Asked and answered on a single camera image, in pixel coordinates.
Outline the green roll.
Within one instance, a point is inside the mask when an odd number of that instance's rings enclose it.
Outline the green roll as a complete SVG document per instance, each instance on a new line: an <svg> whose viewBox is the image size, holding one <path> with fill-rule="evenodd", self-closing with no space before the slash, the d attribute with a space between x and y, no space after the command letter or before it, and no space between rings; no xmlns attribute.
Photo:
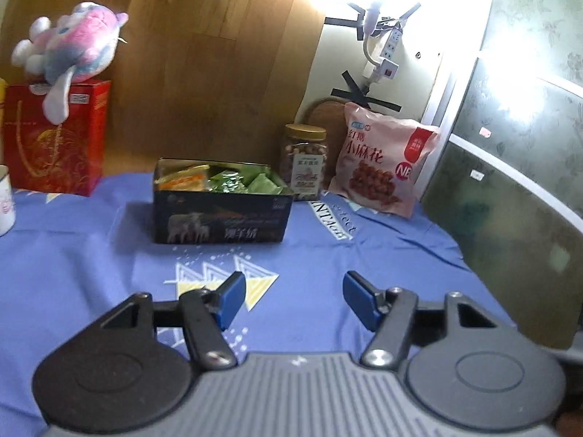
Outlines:
<svg viewBox="0 0 583 437"><path fill-rule="evenodd" d="M231 166L218 171L208 179L212 192L248 193L250 185L259 175L267 174L266 167L251 165Z"/></svg>

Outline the nut jar gold lid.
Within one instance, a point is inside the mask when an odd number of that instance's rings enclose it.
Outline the nut jar gold lid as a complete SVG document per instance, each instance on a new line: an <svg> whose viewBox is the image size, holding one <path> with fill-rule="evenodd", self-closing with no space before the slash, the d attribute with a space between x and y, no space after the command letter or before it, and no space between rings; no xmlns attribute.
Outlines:
<svg viewBox="0 0 583 437"><path fill-rule="evenodd" d="M297 200L319 199L327 155L327 132L324 128L299 123L285 126L279 175Z"/></svg>

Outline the round woven tray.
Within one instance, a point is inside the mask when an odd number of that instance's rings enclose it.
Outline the round woven tray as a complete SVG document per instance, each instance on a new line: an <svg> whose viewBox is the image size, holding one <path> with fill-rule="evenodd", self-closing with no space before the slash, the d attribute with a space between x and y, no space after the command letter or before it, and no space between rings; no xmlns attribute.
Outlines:
<svg viewBox="0 0 583 437"><path fill-rule="evenodd" d="M318 126L326 131L328 154L323 185L328 188L335 176L337 160L347 136L345 103L332 98L318 100L306 109L301 123Z"/></svg>

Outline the green snack bar wrapper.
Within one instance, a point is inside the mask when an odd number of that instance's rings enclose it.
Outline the green snack bar wrapper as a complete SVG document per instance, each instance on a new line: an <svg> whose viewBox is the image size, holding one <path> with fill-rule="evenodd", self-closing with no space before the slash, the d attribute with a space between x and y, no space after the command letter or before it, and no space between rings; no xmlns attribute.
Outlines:
<svg viewBox="0 0 583 437"><path fill-rule="evenodd" d="M277 185L266 174L259 174L249 185L247 185L248 193L279 195L282 191L283 187Z"/></svg>

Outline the white enamel mug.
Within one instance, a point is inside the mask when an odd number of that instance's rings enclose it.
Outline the white enamel mug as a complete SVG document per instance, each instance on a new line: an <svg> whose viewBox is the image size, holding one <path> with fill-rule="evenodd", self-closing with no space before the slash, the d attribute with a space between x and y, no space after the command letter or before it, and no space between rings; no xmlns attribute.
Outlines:
<svg viewBox="0 0 583 437"><path fill-rule="evenodd" d="M6 235L16 223L9 169L0 165L0 236Z"/></svg>

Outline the yellow duck plush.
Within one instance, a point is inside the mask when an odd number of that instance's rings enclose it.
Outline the yellow duck plush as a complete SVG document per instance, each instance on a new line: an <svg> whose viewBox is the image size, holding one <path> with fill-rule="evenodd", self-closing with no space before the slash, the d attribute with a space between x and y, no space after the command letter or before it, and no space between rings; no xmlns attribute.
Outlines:
<svg viewBox="0 0 583 437"><path fill-rule="evenodd" d="M4 104L5 104L5 97L6 97L6 88L7 83L4 79L0 78L0 123L2 124L3 117L4 117Z"/></svg>

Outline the pink blue plush toy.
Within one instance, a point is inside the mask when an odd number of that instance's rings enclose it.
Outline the pink blue plush toy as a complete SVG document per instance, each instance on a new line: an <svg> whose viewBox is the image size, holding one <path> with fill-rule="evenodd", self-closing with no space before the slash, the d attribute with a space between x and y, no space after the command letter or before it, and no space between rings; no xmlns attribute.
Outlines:
<svg viewBox="0 0 583 437"><path fill-rule="evenodd" d="M109 67L128 20L127 13L90 1L76 5L55 24L46 17L34 20L29 36L14 47L11 64L50 85L43 100L43 114L49 122L60 125L67 120L73 84Z"/></svg>

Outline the red gift bag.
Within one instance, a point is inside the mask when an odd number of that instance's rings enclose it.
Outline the red gift bag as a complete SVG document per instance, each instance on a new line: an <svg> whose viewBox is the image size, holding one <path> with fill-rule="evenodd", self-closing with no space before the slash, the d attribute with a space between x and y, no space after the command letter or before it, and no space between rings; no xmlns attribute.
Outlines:
<svg viewBox="0 0 583 437"><path fill-rule="evenodd" d="M103 175L110 88L96 79L72 85L69 116L54 125L43 114L46 84L8 86L2 141L12 186L90 195Z"/></svg>

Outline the pink fried twist bag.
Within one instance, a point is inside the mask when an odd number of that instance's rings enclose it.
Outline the pink fried twist bag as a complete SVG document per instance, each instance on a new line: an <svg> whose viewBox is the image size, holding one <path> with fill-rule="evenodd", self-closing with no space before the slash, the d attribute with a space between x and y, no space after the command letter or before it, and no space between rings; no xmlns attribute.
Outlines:
<svg viewBox="0 0 583 437"><path fill-rule="evenodd" d="M347 135L329 190L378 212L412 216L414 184L440 128L345 104Z"/></svg>

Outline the wooden board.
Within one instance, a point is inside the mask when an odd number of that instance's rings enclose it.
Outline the wooden board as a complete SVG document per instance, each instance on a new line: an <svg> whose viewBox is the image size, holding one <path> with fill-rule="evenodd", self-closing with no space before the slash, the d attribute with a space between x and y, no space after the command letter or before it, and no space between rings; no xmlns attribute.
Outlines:
<svg viewBox="0 0 583 437"><path fill-rule="evenodd" d="M323 28L306 0L1 0L1 74L23 79L11 52L40 16L83 1L129 22L111 81L104 171L150 171L157 159L276 166Z"/></svg>

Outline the gold clear snack packet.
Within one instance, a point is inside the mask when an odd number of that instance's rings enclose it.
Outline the gold clear snack packet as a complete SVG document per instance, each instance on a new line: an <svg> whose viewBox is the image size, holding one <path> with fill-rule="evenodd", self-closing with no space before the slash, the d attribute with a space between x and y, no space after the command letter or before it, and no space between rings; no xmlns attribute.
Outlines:
<svg viewBox="0 0 583 437"><path fill-rule="evenodd" d="M157 190L168 192L209 192L209 164L190 166L172 174L157 178L154 185Z"/></svg>

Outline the white power strip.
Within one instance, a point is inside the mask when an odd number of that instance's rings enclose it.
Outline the white power strip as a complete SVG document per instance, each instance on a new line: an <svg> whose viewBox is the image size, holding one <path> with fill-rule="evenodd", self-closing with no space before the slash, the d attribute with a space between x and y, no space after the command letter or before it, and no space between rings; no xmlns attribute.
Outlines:
<svg viewBox="0 0 583 437"><path fill-rule="evenodd" d="M369 69L365 70L365 81L379 83L382 79L393 79L399 64L394 54L400 44L408 16L385 18L380 13L379 2L372 3L365 10L363 21L358 26L359 39Z"/></svg>

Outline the black snack box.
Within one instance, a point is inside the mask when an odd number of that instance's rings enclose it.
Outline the black snack box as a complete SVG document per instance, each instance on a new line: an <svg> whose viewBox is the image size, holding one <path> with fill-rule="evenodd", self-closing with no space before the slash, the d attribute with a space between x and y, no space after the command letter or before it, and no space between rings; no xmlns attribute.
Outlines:
<svg viewBox="0 0 583 437"><path fill-rule="evenodd" d="M279 195L157 190L157 178L209 164L208 178L231 166L266 167L283 187ZM253 163L161 158L153 178L154 239L158 244L279 243L283 241L293 192L269 166Z"/></svg>

